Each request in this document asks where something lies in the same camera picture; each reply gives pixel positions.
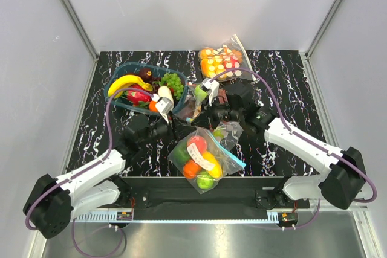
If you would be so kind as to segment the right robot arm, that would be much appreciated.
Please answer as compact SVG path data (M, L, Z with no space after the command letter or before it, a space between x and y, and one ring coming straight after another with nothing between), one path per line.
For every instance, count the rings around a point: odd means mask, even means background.
M356 200L366 182L359 150L340 149L294 127L276 111L256 105L252 91L242 83L227 86L220 97L214 85L199 84L193 97L201 109L192 125L216 129L221 123L236 122L248 136L275 144L317 170L317 175L285 177L274 194L280 207L299 199L324 199L346 210Z

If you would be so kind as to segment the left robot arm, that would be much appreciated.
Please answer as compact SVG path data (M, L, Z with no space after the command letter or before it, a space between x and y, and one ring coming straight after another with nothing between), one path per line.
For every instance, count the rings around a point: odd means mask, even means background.
M171 116L150 123L144 115L134 117L117 143L94 160L67 174L41 176L24 207L26 226L46 239L61 233L71 220L102 205L124 207L130 202L130 186L119 173L144 157L146 146L160 139L174 144L195 127Z

